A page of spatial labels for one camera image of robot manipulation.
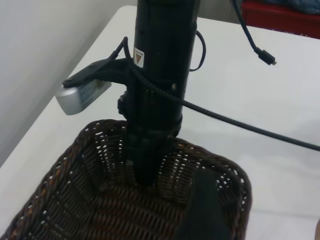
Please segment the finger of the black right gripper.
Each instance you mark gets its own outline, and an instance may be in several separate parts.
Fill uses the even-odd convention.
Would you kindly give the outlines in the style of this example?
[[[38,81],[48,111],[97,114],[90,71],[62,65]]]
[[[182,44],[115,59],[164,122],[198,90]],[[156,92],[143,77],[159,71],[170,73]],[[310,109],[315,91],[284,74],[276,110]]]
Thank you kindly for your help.
[[[138,184],[150,187],[160,168],[163,147],[161,139],[129,139],[128,162],[133,167]]]

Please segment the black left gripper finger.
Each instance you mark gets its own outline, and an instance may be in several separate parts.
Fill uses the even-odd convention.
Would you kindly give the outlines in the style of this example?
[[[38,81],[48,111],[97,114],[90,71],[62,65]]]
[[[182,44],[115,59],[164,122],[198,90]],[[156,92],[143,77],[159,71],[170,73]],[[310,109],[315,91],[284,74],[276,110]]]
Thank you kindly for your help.
[[[192,177],[190,196],[183,219],[174,235],[176,240],[230,240],[218,199],[213,171],[197,169]]]

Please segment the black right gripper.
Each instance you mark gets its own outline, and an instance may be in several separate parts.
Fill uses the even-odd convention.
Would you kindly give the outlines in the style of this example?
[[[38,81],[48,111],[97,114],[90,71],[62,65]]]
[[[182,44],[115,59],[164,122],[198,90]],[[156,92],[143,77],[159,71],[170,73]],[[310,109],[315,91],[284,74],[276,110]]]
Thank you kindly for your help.
[[[145,77],[160,90],[183,100],[187,86],[196,22],[137,22],[133,70],[121,113],[131,141],[165,140],[181,129],[182,106],[144,85]]]

